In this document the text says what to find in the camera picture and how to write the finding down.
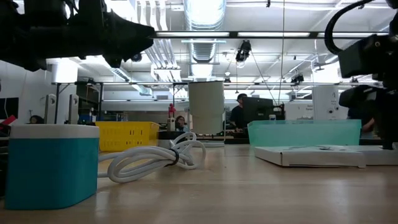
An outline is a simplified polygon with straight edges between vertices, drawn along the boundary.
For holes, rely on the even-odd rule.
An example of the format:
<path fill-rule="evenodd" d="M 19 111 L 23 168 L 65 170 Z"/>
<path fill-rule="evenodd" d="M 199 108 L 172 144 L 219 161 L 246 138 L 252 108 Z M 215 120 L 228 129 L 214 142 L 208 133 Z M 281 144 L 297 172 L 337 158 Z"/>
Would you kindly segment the teal and white charger block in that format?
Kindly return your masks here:
<path fill-rule="evenodd" d="M 96 193 L 100 131 L 78 124 L 11 128 L 5 208 L 53 210 Z"/>

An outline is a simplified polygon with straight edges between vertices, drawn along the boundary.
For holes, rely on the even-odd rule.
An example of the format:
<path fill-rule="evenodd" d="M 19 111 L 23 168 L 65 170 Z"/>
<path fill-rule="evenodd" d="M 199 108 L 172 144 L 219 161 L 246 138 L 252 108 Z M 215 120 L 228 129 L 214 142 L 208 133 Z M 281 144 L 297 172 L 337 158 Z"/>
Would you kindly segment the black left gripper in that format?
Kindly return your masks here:
<path fill-rule="evenodd" d="M 110 67 L 119 67 L 122 60 L 137 57 L 154 43 L 153 27 L 123 19 L 109 11 L 104 0 L 79 0 L 74 25 L 76 56 L 84 60 L 100 55 Z"/>

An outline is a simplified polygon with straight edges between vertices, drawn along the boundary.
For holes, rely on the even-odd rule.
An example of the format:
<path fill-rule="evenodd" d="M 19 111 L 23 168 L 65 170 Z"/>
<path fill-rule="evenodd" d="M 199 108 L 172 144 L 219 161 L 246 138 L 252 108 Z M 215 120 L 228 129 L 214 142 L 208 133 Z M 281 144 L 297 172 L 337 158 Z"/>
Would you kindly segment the black computer monitor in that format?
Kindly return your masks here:
<path fill-rule="evenodd" d="M 243 116 L 247 124 L 253 121 L 269 120 L 271 114 L 274 114 L 274 104 L 271 99 L 243 98 Z"/>

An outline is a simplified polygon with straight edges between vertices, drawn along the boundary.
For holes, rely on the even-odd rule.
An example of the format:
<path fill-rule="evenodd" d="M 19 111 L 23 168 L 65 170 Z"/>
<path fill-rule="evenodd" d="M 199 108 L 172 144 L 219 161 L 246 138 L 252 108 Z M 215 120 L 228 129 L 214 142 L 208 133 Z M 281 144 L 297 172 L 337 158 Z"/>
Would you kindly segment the yellow plastic bin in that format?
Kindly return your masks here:
<path fill-rule="evenodd" d="M 97 121 L 101 152 L 122 152 L 132 147 L 157 146 L 159 125 L 150 121 Z"/>

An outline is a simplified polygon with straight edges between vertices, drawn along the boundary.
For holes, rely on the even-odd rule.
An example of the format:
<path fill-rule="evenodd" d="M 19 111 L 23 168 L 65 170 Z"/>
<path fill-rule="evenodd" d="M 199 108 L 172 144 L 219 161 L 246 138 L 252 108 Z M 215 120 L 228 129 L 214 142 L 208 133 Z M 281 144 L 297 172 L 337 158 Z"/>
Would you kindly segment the black overhead light bar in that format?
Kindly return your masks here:
<path fill-rule="evenodd" d="M 156 31 L 152 39 L 323 39 L 324 32 Z"/>

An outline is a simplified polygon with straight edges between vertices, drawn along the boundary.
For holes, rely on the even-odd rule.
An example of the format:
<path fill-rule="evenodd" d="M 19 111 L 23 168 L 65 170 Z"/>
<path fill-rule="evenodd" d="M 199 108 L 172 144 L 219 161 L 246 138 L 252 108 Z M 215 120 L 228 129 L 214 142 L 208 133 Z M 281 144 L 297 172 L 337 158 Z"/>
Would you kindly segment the grey upright post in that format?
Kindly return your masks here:
<path fill-rule="evenodd" d="M 45 114 L 44 123 L 54 124 L 55 123 L 55 107 L 57 104 L 57 97 L 54 94 L 48 94 L 45 98 Z"/>
<path fill-rule="evenodd" d="M 76 94 L 71 94 L 69 99 L 69 107 L 68 107 L 68 123 L 69 124 L 78 124 L 78 104 L 79 97 Z"/>

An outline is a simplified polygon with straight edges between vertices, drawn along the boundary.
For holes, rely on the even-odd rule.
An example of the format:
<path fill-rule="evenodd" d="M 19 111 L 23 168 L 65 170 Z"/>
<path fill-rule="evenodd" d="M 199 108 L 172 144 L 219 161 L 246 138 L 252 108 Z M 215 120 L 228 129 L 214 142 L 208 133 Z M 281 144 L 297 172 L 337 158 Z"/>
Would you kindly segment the tall cylindrical cup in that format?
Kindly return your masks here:
<path fill-rule="evenodd" d="M 190 82 L 188 84 L 189 113 L 192 132 L 196 135 L 216 135 L 224 132 L 224 84 L 222 81 Z"/>

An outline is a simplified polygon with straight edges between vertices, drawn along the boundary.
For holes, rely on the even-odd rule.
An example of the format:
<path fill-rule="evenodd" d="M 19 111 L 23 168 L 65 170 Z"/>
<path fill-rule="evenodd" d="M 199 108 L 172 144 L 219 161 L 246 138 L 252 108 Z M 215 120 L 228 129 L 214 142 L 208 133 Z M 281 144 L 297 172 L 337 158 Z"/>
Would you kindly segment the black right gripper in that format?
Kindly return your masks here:
<path fill-rule="evenodd" d="M 371 75 L 382 83 L 359 84 L 340 95 L 339 104 L 354 107 L 366 100 L 378 105 L 398 103 L 398 39 L 390 35 L 371 35 L 338 54 L 341 76 Z"/>

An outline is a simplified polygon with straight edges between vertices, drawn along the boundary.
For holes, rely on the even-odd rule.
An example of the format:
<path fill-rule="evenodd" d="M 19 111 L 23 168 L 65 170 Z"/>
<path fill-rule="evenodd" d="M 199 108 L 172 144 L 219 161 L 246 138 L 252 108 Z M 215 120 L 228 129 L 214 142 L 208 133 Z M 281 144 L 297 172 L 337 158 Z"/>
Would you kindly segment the red-capped bottle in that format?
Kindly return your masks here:
<path fill-rule="evenodd" d="M 169 104 L 168 108 L 168 119 L 167 119 L 167 131 L 175 131 L 175 107 L 174 104 Z"/>

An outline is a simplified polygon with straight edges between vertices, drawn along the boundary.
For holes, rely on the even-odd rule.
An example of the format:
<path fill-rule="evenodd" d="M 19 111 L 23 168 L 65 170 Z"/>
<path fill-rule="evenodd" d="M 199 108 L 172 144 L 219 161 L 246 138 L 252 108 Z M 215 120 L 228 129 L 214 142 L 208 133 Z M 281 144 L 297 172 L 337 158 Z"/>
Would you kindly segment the white cardboard box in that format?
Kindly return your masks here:
<path fill-rule="evenodd" d="M 392 149 L 382 146 L 334 146 L 323 145 L 330 149 L 360 152 L 364 156 L 367 166 L 398 166 L 398 145 L 394 143 Z"/>
<path fill-rule="evenodd" d="M 254 155 L 281 167 L 366 167 L 363 153 L 337 146 L 255 147 Z"/>

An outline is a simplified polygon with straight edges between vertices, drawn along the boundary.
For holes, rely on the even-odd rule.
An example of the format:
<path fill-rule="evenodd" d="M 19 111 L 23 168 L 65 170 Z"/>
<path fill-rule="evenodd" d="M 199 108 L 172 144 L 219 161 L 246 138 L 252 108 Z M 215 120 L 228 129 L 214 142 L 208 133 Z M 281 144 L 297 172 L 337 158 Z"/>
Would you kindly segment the red object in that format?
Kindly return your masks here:
<path fill-rule="evenodd" d="M 4 121 L 1 121 L 1 125 L 6 125 L 9 126 L 12 124 L 17 118 L 14 115 L 11 115 L 10 117 L 6 118 Z"/>

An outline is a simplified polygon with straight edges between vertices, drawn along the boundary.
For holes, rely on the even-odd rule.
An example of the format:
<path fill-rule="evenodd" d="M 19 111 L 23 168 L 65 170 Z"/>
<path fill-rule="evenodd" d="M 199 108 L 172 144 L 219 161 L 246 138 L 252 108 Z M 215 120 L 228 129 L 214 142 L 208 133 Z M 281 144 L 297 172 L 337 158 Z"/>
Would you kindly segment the teal translucent plastic bin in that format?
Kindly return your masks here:
<path fill-rule="evenodd" d="M 361 121 L 336 120 L 264 120 L 248 124 L 252 146 L 357 146 Z"/>

